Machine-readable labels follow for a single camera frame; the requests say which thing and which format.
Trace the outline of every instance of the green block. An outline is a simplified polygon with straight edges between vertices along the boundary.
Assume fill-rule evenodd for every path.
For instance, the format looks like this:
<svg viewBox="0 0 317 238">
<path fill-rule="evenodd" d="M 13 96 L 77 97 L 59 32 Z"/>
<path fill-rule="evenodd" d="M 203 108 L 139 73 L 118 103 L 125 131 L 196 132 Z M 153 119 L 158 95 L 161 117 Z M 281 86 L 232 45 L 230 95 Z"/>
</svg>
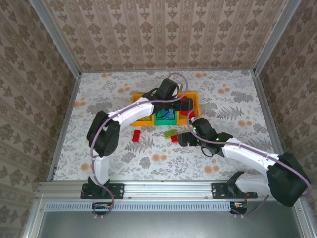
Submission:
<svg viewBox="0 0 317 238">
<path fill-rule="evenodd" d="M 168 139 L 174 135 L 177 135 L 177 131 L 175 129 L 169 130 L 169 131 L 165 132 L 164 135 L 165 135 L 165 138 Z"/>
</svg>

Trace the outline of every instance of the purple cable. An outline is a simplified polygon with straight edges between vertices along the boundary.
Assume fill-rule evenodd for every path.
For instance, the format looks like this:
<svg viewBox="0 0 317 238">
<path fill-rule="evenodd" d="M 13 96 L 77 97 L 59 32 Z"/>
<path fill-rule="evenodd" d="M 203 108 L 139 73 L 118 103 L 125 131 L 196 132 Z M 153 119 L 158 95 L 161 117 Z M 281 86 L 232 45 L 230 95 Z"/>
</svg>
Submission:
<svg viewBox="0 0 317 238">
<path fill-rule="evenodd" d="M 198 115 L 198 114 L 197 114 L 197 111 L 196 111 L 195 109 L 190 110 L 190 111 L 188 112 L 188 114 L 187 114 L 187 126 L 188 126 L 190 132 L 191 132 L 197 139 L 199 139 L 199 140 L 201 140 L 201 141 L 203 141 L 203 142 L 206 142 L 206 143 L 210 143 L 210 144 L 217 144 L 217 145 L 234 145 L 234 146 L 242 147 L 242 148 L 247 149 L 247 150 L 249 150 L 249 151 L 251 151 L 251 152 L 253 152 L 253 153 L 256 153 L 256 154 L 258 154 L 258 155 L 261 155 L 261 156 L 263 156 L 264 158 L 268 158 L 268 159 L 270 159 L 270 160 L 273 160 L 274 162 L 280 164 L 281 166 L 287 168 L 288 170 L 290 170 L 291 172 L 293 172 L 294 174 L 296 174 L 301 180 L 304 181 L 304 183 L 306 184 L 306 186 L 307 186 L 307 188 L 308 188 L 308 192 L 307 192 L 306 194 L 302 195 L 302 197 L 309 197 L 309 196 L 312 194 L 312 186 L 311 186 L 310 183 L 307 181 L 307 179 L 306 179 L 304 176 L 302 176 L 299 172 L 297 172 L 295 169 L 293 169 L 292 167 L 288 166 L 287 164 L 285 164 L 285 163 L 283 163 L 283 162 L 277 160 L 276 158 L 274 158 L 274 157 L 272 157 L 272 156 L 267 156 L 267 154 L 262 153 L 262 152 L 260 152 L 260 151 L 257 151 L 257 150 L 255 150 L 255 149 L 253 149 L 253 148 L 250 148 L 250 147 L 246 146 L 246 145 L 240 145 L 240 144 L 238 144 L 238 143 L 233 143 L 233 142 L 217 142 L 217 141 L 205 140 L 205 139 L 199 137 L 198 135 L 196 135 L 196 134 L 193 132 L 193 130 L 192 130 L 191 126 L 190 126 L 190 123 L 189 123 L 189 115 L 190 115 L 191 112 L 195 112 L 195 114 Z"/>
<path fill-rule="evenodd" d="M 258 211 L 259 208 L 262 207 L 263 204 L 265 204 L 265 202 L 267 201 L 268 197 L 269 197 L 269 195 L 266 196 L 265 199 L 259 204 L 259 206 L 257 206 L 257 207 L 256 207 L 255 209 L 253 209 L 251 212 L 247 212 L 247 213 L 245 213 L 245 214 L 240 214 L 240 212 L 238 212 L 238 211 L 236 211 L 236 210 L 234 210 L 234 209 L 231 209 L 231 211 L 234 211 L 234 212 L 236 213 L 236 215 L 240 215 L 241 217 L 242 217 L 242 216 L 243 216 L 243 217 L 244 217 L 244 216 L 249 216 L 249 215 L 255 213 L 256 211 Z"/>
<path fill-rule="evenodd" d="M 92 172 L 93 172 L 93 177 L 95 179 L 95 182 L 97 183 L 97 185 L 99 185 L 100 187 L 102 187 L 104 190 L 106 190 L 110 195 L 111 195 L 111 199 L 112 199 L 112 202 L 111 202 L 111 207 L 109 208 L 109 210 L 104 214 L 104 216 L 108 215 L 109 212 L 113 209 L 113 206 L 114 206 L 114 196 L 113 194 L 111 193 L 111 191 L 103 186 L 97 179 L 96 177 L 96 174 L 95 174 L 95 166 L 94 166 L 94 160 L 95 160 L 95 156 L 94 156 L 94 147 L 95 147 L 95 143 L 96 143 L 96 140 L 100 134 L 100 132 L 103 130 L 104 126 L 110 121 L 112 120 L 113 118 L 115 118 L 116 116 L 118 116 L 119 114 L 122 114 L 124 112 L 126 112 L 127 110 L 131 109 L 131 108 L 134 108 L 134 107 L 137 107 L 139 105 L 142 105 L 142 104 L 145 104 L 145 103 L 173 103 L 173 102 L 176 102 L 178 100 L 181 100 L 185 94 L 187 93 L 187 90 L 188 90 L 188 81 L 187 79 L 185 78 L 184 75 L 180 74 L 180 73 L 171 73 L 167 78 L 170 78 L 172 75 L 179 75 L 181 76 L 184 80 L 185 80 L 185 83 L 186 83 L 186 88 L 185 88 L 185 91 L 183 93 L 182 96 L 180 96 L 179 98 L 175 98 L 175 99 L 172 99 L 172 100 L 152 100 L 152 101 L 142 101 L 142 102 L 139 102 L 137 104 L 131 104 L 130 106 L 128 106 L 127 108 L 125 109 L 122 109 L 120 110 L 119 112 L 115 113 L 114 115 L 110 116 L 107 120 L 105 120 L 105 122 L 99 127 L 99 129 L 97 130 L 96 132 L 96 135 L 91 143 L 91 147 L 90 147 L 90 155 L 91 157 L 93 158 L 93 161 L 92 161 L 92 164 L 91 164 L 91 168 L 92 168 Z M 96 209 L 96 206 L 94 207 L 94 210 L 93 210 L 93 213 L 94 215 L 96 216 L 96 213 L 95 213 L 95 209 Z"/>
</svg>

